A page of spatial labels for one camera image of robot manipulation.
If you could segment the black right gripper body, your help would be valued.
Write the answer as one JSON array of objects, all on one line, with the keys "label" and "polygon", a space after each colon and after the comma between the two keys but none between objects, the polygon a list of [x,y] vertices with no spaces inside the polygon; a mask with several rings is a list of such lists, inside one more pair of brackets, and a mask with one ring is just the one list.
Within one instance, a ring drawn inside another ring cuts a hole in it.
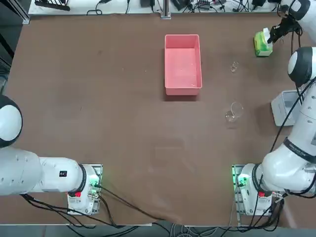
[{"label": "black right gripper body", "polygon": [[298,23],[291,17],[282,18],[280,23],[281,32],[295,32],[297,31]]}]

